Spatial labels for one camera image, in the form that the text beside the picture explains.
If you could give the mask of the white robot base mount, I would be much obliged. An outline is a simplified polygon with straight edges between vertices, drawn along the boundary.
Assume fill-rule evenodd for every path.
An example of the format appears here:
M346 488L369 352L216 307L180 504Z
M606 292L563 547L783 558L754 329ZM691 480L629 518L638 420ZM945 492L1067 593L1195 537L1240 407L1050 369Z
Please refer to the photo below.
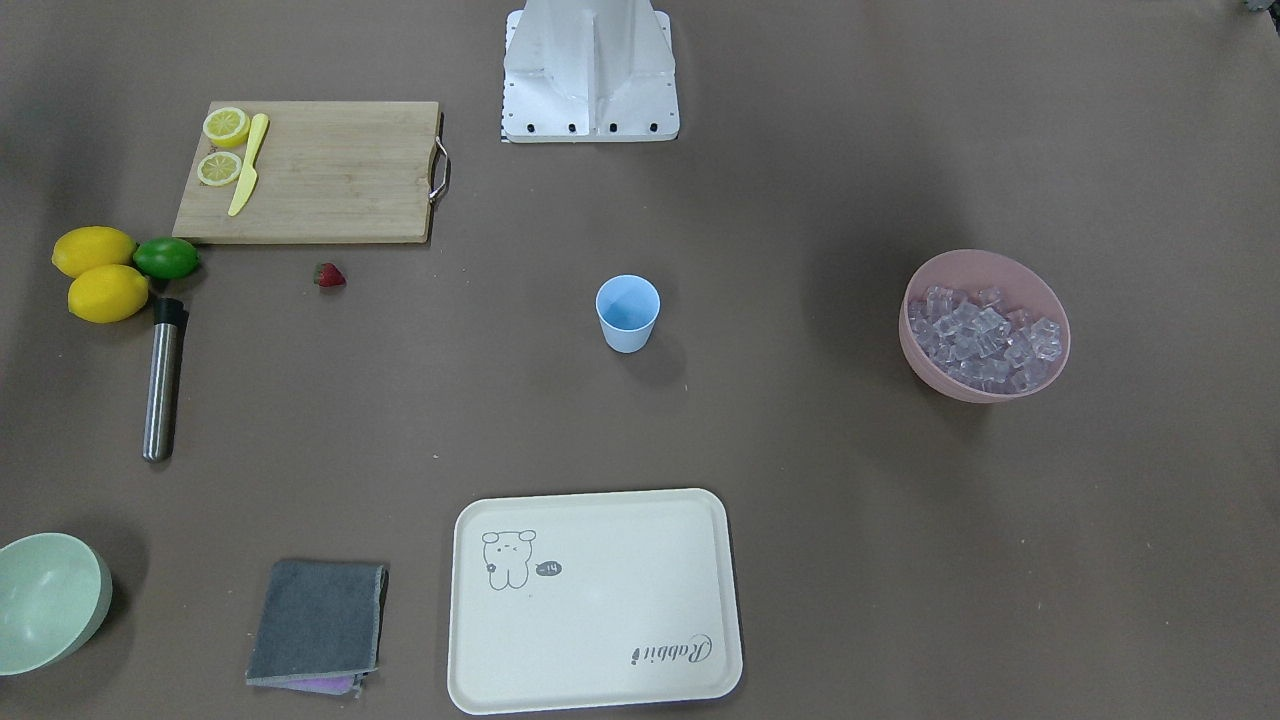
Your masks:
M678 137L669 15L649 1L527 1L506 18L500 137L639 143Z

